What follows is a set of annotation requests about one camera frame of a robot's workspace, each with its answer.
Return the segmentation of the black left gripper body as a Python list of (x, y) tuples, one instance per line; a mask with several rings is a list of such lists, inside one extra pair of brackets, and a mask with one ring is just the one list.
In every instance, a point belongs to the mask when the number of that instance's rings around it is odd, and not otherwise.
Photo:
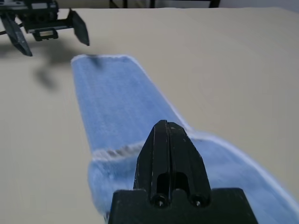
[(37, 42), (57, 39), (58, 31), (70, 28), (70, 19), (59, 19), (59, 6), (55, 0), (2, 0), (0, 19), (5, 31), (15, 36), (24, 28)]

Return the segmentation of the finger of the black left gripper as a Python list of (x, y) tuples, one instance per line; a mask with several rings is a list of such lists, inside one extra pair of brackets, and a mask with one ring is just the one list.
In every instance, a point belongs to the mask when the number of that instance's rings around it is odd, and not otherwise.
[(23, 55), (32, 56), (32, 52), (26, 42), (21, 28), (15, 22), (14, 17), (11, 17), (9, 14), (1, 14), (0, 18), (12, 45)]
[(90, 40), (87, 31), (87, 27), (83, 19), (79, 16), (76, 11), (69, 10), (68, 20), (74, 29), (74, 34), (77, 39), (84, 45), (89, 46)]

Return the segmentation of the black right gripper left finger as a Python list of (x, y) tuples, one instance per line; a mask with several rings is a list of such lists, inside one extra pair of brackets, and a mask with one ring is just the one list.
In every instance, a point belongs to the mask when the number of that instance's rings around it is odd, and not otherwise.
[(171, 140), (166, 120), (153, 126), (139, 153), (133, 189), (138, 197), (171, 196)]

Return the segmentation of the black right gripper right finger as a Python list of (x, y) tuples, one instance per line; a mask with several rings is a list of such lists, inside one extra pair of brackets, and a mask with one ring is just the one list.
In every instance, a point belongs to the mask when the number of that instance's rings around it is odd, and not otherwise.
[(169, 122), (172, 188), (188, 197), (209, 197), (211, 188), (203, 159), (185, 130)]

